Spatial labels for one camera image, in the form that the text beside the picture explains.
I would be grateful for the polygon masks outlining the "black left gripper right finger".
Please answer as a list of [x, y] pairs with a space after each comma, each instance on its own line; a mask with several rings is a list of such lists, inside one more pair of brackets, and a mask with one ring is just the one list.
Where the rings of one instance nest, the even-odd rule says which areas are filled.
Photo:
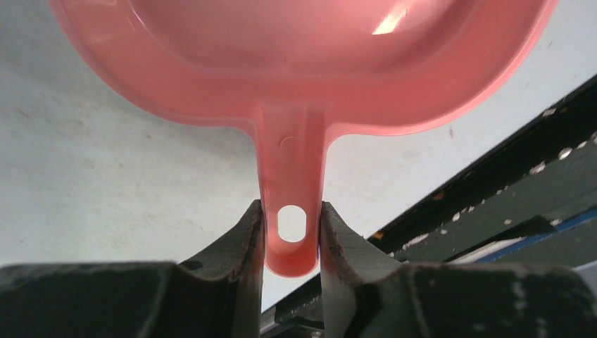
[[551, 264], [407, 263], [320, 219], [326, 337], [595, 337], [596, 297]]

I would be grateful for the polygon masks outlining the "pink plastic dustpan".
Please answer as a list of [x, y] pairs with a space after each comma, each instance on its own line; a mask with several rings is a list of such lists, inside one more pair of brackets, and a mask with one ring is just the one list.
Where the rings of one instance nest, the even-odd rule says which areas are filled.
[[445, 125], [529, 55], [555, 1], [51, 1], [113, 90], [160, 118], [233, 127], [256, 148], [265, 263], [313, 271], [325, 159], [349, 134]]

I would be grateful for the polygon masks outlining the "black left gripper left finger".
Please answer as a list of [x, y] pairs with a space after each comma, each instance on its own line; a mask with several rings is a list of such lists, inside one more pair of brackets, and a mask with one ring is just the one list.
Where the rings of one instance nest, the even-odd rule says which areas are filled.
[[2, 337], [258, 337], [260, 201], [181, 263], [39, 263], [1, 269]]

